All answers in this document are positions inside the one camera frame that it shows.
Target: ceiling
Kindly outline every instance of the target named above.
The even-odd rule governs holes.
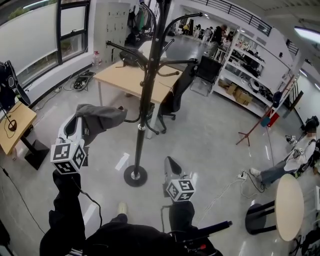
[[[320,73],[320,45],[303,39],[294,27],[320,32],[320,0],[229,0],[259,16],[290,39]]]

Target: chair backrest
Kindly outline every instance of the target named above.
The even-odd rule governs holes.
[[[213,83],[218,75],[221,64],[212,58],[202,56],[201,62],[198,65],[196,76],[200,77],[210,83]]]
[[[180,109],[182,95],[196,77],[195,67],[196,65],[189,64],[175,82],[172,87],[173,91],[168,93],[161,104],[165,112],[173,113]]]

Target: window frame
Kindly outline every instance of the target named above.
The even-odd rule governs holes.
[[[33,77],[30,79],[26,84],[23,85],[23,89],[27,88],[30,86],[34,81],[48,73],[49,71],[53,70],[54,68],[64,64],[65,62],[81,55],[84,53],[88,52],[88,28],[89,28],[89,12],[90,12],[90,0],[84,0],[84,1],[76,1],[76,2],[69,2],[69,3],[61,3],[62,0],[57,0],[56,2],[56,19],[55,19],[55,24],[56,24],[56,57],[57,57],[57,62],[48,68],[47,70],[43,71],[42,73],[38,74],[37,76]],[[71,32],[69,34],[65,34],[61,36],[61,12],[62,10],[70,9],[70,8],[77,8],[77,7],[85,7],[85,13],[84,13],[84,29]],[[77,36],[77,35],[82,35],[83,34],[83,45],[84,45],[84,50],[80,51],[78,54],[73,55],[72,57],[65,58],[63,60],[62,58],[62,49],[61,49],[61,41]]]
[[[88,52],[88,27],[89,27],[89,12],[90,12],[90,0],[85,1],[76,1],[76,2],[68,2],[68,3],[61,3],[62,0],[57,1],[57,10],[56,10],[56,46],[57,46],[57,58],[58,64],[62,65],[63,63]],[[61,36],[61,12],[62,10],[70,9],[70,8],[77,8],[77,7],[85,7],[84,13],[84,29],[71,32],[69,34],[65,34]],[[72,56],[71,58],[66,58],[63,60],[62,58],[62,49],[61,49],[61,41],[83,34],[84,40],[84,50],[79,52],[78,54]]]

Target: table base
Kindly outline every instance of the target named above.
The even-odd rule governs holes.
[[[275,201],[261,205],[255,203],[252,205],[245,216],[245,228],[251,235],[256,235],[264,232],[276,230],[276,226],[265,227],[267,221],[267,215],[275,212],[275,209],[265,210],[270,207],[274,207]]]
[[[27,146],[29,149],[26,153],[24,159],[36,170],[38,170],[45,160],[47,154],[49,153],[50,149],[42,144],[39,140],[35,140],[34,143],[31,145],[25,137],[21,137],[22,142]]]

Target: round wooden tabletop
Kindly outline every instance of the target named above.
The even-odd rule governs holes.
[[[291,174],[279,181],[275,197],[276,228],[284,241],[293,240],[304,218],[305,204],[300,185]]]

